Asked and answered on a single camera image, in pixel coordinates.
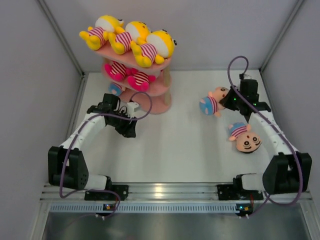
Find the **yellow frog plush toy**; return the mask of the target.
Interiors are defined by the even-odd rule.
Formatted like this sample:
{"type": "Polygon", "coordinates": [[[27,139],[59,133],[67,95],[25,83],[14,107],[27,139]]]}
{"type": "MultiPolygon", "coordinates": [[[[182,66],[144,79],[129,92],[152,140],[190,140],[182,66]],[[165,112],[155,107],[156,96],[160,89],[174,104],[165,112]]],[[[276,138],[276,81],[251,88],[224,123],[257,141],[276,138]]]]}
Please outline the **yellow frog plush toy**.
{"type": "Polygon", "coordinates": [[[108,40],[113,51],[118,55],[123,55],[131,49],[131,43],[144,44],[150,29],[142,21],[131,21],[125,28],[116,27],[115,33],[108,33],[108,40]]]}

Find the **boy doll black hair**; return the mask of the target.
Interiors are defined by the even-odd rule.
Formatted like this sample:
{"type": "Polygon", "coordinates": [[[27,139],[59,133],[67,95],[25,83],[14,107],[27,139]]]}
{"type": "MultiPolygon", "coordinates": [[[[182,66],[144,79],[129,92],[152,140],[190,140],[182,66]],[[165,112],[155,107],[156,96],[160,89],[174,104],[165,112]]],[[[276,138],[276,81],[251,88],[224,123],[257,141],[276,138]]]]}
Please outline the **boy doll black hair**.
{"type": "Polygon", "coordinates": [[[125,86],[122,86],[116,82],[111,82],[108,86],[108,91],[115,96],[120,96],[125,90],[125,86]]]}

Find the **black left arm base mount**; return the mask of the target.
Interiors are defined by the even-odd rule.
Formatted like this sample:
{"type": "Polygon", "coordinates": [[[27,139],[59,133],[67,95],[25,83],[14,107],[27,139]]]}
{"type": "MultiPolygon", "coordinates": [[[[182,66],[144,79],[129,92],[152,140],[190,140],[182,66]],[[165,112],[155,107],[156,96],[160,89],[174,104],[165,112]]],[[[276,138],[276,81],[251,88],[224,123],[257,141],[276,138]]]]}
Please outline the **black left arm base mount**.
{"type": "Polygon", "coordinates": [[[86,191],[84,195],[85,201],[124,201],[129,195],[129,186],[126,184],[112,185],[111,189],[99,191],[86,191]]]}

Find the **white pink bear plush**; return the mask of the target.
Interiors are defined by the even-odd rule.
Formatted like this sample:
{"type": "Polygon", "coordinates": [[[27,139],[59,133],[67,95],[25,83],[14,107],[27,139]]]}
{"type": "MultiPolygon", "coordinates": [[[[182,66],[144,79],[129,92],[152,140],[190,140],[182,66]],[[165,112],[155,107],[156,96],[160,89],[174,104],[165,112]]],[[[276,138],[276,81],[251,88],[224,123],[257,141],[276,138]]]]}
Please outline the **white pink bear plush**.
{"type": "Polygon", "coordinates": [[[139,71],[135,68],[132,68],[131,70],[128,70],[128,84],[136,91],[139,92],[146,92],[149,90],[150,83],[153,83],[157,77],[156,75],[150,75],[145,72],[139,71]]]}
{"type": "Polygon", "coordinates": [[[104,70],[112,80],[117,82],[122,82],[128,75],[131,74],[130,68],[117,61],[105,63],[104,70]]]}

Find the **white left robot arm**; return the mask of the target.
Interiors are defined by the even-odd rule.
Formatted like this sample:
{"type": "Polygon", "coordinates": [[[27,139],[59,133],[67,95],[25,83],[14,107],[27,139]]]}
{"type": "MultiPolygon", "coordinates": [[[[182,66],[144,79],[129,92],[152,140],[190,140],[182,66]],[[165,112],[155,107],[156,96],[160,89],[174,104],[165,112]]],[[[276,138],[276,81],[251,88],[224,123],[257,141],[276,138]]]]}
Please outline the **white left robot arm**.
{"type": "Polygon", "coordinates": [[[102,200],[113,194],[109,176],[89,173],[84,151],[105,127],[113,127],[125,138],[136,137],[135,113],[140,105],[130,100],[121,104],[118,96],[106,93],[101,102],[90,106],[77,129],[60,146],[48,151],[48,181],[77,191],[95,190],[102,200]]]}

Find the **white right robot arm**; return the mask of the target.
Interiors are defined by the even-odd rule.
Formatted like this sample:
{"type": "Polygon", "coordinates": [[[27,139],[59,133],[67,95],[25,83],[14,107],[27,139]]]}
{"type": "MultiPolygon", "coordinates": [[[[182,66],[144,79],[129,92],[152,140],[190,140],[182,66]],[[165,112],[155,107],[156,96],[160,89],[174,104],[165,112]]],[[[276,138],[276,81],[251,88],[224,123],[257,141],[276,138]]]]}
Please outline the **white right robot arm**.
{"type": "Polygon", "coordinates": [[[308,188],[312,158],[294,147],[276,123],[270,106],[259,100],[258,82],[242,79],[232,85],[220,104],[238,111],[262,140],[268,155],[268,165],[261,173],[243,174],[233,186],[235,196],[246,198],[252,190],[270,195],[305,192],[308,188]]]}

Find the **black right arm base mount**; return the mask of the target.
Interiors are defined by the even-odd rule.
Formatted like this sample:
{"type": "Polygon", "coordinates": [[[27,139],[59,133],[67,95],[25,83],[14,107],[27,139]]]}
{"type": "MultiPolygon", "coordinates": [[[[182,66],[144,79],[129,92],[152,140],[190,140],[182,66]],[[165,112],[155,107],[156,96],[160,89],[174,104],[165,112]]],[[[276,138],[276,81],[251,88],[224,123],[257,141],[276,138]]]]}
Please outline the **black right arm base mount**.
{"type": "Polygon", "coordinates": [[[233,184],[218,184],[217,186],[218,199],[220,201],[249,201],[263,200],[263,194],[257,190],[245,190],[237,188],[233,184]]]}

